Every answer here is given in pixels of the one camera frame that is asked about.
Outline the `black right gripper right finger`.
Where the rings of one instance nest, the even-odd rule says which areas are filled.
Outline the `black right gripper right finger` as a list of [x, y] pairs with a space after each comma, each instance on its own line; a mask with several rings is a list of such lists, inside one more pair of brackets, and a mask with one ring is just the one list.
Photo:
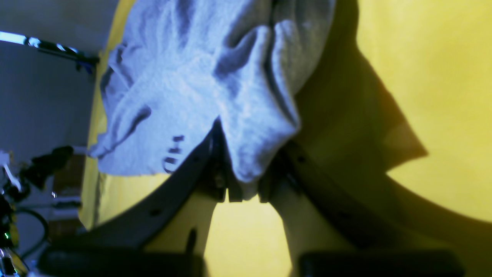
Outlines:
[[259, 185], [280, 216], [294, 277], [463, 277], [450, 247], [372, 212], [286, 144]]

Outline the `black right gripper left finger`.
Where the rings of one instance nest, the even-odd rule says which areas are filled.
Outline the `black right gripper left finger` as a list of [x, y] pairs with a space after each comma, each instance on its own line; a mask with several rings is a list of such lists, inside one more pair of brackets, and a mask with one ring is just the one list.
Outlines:
[[91, 231], [53, 243], [39, 277], [207, 277], [211, 216], [226, 198], [224, 135], [206, 138], [144, 200]]

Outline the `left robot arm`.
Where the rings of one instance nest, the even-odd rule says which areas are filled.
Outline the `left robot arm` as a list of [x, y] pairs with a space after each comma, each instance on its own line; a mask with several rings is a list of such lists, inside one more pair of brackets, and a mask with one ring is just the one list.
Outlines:
[[[70, 158], [74, 155], [74, 147], [67, 145], [53, 149], [50, 153], [32, 158], [30, 163], [14, 174], [10, 168], [12, 163], [11, 154], [1, 151], [1, 173], [6, 180], [1, 183], [1, 276], [2, 277], [25, 277], [30, 268], [24, 258], [47, 242], [49, 237], [48, 222], [42, 215], [29, 208], [16, 208], [15, 205], [28, 198], [31, 188], [42, 190], [46, 180], [55, 172], [62, 170]], [[17, 214], [29, 214], [37, 219], [42, 225], [42, 238], [28, 251], [19, 255], [15, 249], [19, 240], [16, 238]]]

